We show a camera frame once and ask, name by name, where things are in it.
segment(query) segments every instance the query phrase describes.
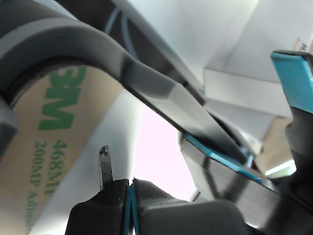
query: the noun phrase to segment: white wall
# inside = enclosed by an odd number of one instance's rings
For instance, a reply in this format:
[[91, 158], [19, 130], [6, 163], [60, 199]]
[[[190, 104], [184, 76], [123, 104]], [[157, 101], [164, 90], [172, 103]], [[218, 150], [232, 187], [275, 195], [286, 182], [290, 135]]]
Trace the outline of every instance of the white wall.
[[293, 50], [297, 38], [309, 49], [312, 10], [312, 0], [260, 0], [223, 71], [279, 82], [269, 56], [274, 50]]

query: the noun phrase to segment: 3m logo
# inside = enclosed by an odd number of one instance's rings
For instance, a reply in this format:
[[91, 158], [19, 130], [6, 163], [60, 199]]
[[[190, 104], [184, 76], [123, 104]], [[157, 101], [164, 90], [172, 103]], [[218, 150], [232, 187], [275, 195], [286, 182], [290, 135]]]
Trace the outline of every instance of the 3m logo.
[[50, 76], [51, 88], [47, 88], [45, 99], [58, 99], [55, 102], [45, 104], [42, 114], [54, 119], [41, 120], [39, 130], [59, 130], [71, 128], [74, 114], [59, 110], [60, 108], [74, 105], [78, 102], [81, 89], [77, 88], [86, 75], [86, 67], [77, 66], [68, 69], [65, 75], [59, 75], [58, 71]]

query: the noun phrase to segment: blue edge strip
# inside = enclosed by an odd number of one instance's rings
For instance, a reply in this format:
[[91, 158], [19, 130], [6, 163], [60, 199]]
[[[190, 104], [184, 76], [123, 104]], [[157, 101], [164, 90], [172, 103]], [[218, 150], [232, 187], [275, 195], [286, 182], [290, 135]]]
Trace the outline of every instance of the blue edge strip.
[[139, 235], [139, 219], [137, 210], [137, 200], [134, 183], [127, 186], [127, 197], [126, 197], [126, 207], [125, 207], [125, 223], [124, 223], [124, 235], [128, 235], [129, 223], [131, 219], [131, 208], [133, 211], [134, 228], [136, 235]]
[[274, 52], [272, 61], [291, 107], [313, 113], [313, 75], [300, 55]]
[[244, 169], [242, 169], [240, 166], [226, 160], [225, 158], [220, 157], [219, 155], [215, 154], [214, 152], [212, 152], [210, 149], [208, 149], [207, 147], [205, 147], [202, 143], [200, 143], [199, 141], [197, 141], [194, 137], [192, 137], [191, 135], [187, 134], [185, 135], [185, 138], [191, 142], [195, 147], [197, 147], [202, 153], [204, 153], [206, 156], [216, 160], [217, 162], [227, 166], [228, 168], [245, 175], [246, 177], [252, 179], [255, 182], [258, 183], [262, 183], [263, 181], [260, 178], [257, 178], [255, 175], [253, 175], [250, 172], [245, 171]]

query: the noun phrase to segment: blue cable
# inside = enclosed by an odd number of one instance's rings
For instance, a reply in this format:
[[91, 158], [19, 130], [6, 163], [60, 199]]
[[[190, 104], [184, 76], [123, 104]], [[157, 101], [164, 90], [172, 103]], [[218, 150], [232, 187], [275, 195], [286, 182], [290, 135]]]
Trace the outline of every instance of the blue cable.
[[114, 24], [114, 22], [115, 22], [115, 20], [116, 20], [116, 17], [118, 16], [118, 13], [119, 13], [119, 12], [120, 12], [120, 10], [118, 9], [118, 7], [116, 7], [116, 8], [112, 11], [112, 13], [111, 13], [111, 15], [110, 15], [110, 17], [109, 17], [109, 20], [108, 20], [108, 22], [107, 22], [106, 28], [104, 29], [104, 32], [105, 32], [106, 34], [110, 35], [111, 29], [112, 29], [112, 27], [113, 27], [113, 24]]
[[136, 50], [133, 46], [131, 36], [129, 34], [128, 18], [125, 14], [122, 15], [122, 34], [123, 34], [123, 38], [124, 38], [128, 52], [133, 56], [134, 59], [139, 60]]

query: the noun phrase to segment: tape label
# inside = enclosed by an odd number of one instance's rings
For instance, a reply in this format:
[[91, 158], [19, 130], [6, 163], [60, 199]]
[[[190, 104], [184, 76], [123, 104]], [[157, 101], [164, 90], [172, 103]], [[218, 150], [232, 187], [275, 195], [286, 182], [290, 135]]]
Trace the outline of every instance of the tape label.
[[45, 99], [60, 99], [58, 101], [45, 104], [42, 114], [50, 116], [52, 120], [41, 120], [39, 130], [58, 130], [69, 129], [74, 120], [74, 114], [59, 110], [60, 108], [77, 104], [80, 95], [79, 86], [86, 75], [86, 68], [79, 66], [77, 76], [73, 75], [73, 69], [66, 71], [62, 76], [58, 72], [54, 72], [50, 77], [51, 88], [47, 88]]
[[122, 90], [101, 70], [69, 66], [20, 97], [13, 108], [19, 132], [0, 160], [0, 234], [31, 233]]

